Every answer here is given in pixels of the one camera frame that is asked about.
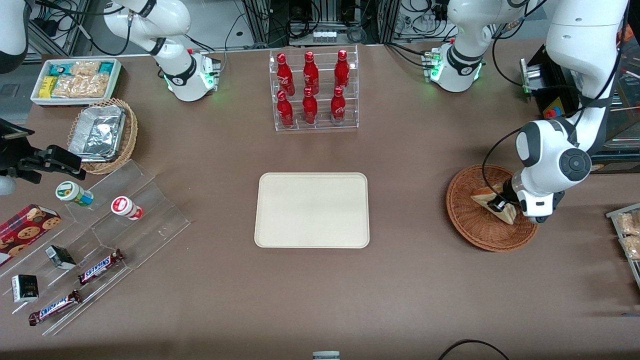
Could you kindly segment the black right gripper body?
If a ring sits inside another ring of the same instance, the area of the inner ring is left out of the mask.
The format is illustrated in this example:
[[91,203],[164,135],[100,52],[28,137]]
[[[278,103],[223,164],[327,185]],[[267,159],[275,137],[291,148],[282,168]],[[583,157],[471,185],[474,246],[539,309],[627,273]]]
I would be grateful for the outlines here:
[[23,158],[34,155],[28,137],[34,130],[15,125],[5,119],[0,119],[0,170],[5,171],[14,167]]

